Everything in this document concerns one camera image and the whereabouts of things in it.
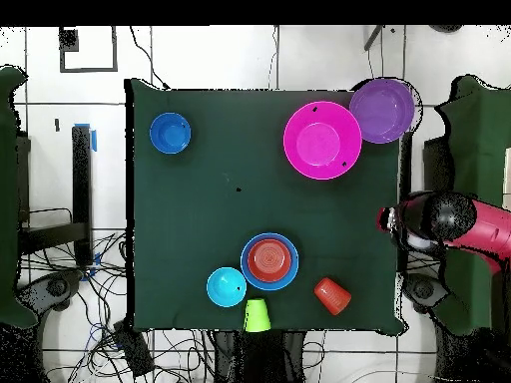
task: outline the chair wheel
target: chair wheel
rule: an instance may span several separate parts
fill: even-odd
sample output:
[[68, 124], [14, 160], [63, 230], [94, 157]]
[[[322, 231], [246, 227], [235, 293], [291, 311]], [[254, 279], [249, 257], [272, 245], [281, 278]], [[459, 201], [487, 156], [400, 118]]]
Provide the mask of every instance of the chair wheel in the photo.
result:
[[71, 301], [69, 299], [66, 299], [65, 301], [61, 302], [60, 304], [57, 304], [53, 307], [55, 311], [64, 311], [66, 308], [68, 308], [71, 304]]

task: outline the light blue cup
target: light blue cup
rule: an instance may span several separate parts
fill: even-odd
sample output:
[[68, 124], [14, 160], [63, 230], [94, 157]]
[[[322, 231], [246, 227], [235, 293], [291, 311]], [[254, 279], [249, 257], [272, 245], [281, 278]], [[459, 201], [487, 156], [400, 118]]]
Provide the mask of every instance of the light blue cup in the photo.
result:
[[243, 274], [232, 267], [221, 267], [208, 278], [208, 297], [220, 307], [232, 307], [240, 303], [247, 292], [247, 281]]

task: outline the bowl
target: bowl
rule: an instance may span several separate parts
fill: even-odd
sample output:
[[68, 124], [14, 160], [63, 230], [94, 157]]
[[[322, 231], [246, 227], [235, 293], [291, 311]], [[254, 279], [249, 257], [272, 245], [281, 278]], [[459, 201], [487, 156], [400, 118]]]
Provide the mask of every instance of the bowl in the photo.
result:
[[291, 165], [314, 180], [331, 180], [349, 171], [362, 148], [360, 127], [351, 112], [333, 102], [313, 102], [298, 109], [283, 133]]
[[291, 254], [283, 242], [263, 239], [249, 251], [249, 270], [263, 282], [282, 279], [291, 266]]
[[401, 137], [415, 113], [413, 96], [395, 80], [375, 79], [359, 88], [349, 109], [360, 125], [362, 137], [375, 144], [386, 144]]
[[[285, 274], [284, 277], [282, 277], [279, 280], [276, 280], [275, 282], [264, 282], [262, 280], [257, 279], [251, 272], [249, 268], [249, 252], [253, 248], [254, 245], [256, 245], [259, 241], [264, 239], [276, 239], [280, 242], [282, 242], [286, 249], [289, 251], [290, 254], [290, 260], [291, 264], [289, 267], [289, 271]], [[288, 286], [296, 277], [296, 274], [298, 273], [298, 251], [292, 244], [292, 242], [287, 239], [285, 236], [282, 236], [278, 233], [273, 232], [266, 232], [266, 233], [260, 233], [259, 235], [254, 236], [247, 244], [245, 245], [242, 256], [240, 258], [241, 261], [241, 267], [242, 272], [247, 280], [247, 282], [264, 291], [275, 291], [282, 289], [286, 286]]]
[[247, 292], [247, 282], [239, 270], [221, 267], [208, 278], [208, 297], [220, 307], [232, 307], [240, 303]]
[[151, 123], [149, 135], [153, 146], [167, 155], [184, 150], [190, 142], [192, 131], [187, 120], [178, 113], [163, 113]]

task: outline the purple bowl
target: purple bowl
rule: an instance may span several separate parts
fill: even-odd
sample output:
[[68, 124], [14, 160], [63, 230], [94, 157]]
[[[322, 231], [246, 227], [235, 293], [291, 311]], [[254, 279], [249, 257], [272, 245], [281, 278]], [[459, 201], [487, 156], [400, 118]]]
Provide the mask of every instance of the purple bowl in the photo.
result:
[[385, 144], [397, 140], [408, 130], [415, 106], [404, 84], [390, 79], [375, 79], [353, 94], [349, 110], [358, 121], [363, 139]]

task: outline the red cup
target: red cup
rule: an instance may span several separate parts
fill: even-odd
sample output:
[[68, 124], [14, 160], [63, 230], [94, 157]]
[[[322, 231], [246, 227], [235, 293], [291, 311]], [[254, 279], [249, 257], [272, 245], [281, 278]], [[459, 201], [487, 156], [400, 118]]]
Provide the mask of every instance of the red cup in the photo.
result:
[[334, 316], [340, 313], [351, 299], [351, 294], [337, 285], [333, 280], [324, 277], [314, 289], [315, 296]]
[[256, 242], [249, 251], [249, 270], [262, 282], [281, 280], [291, 267], [291, 254], [277, 239]]

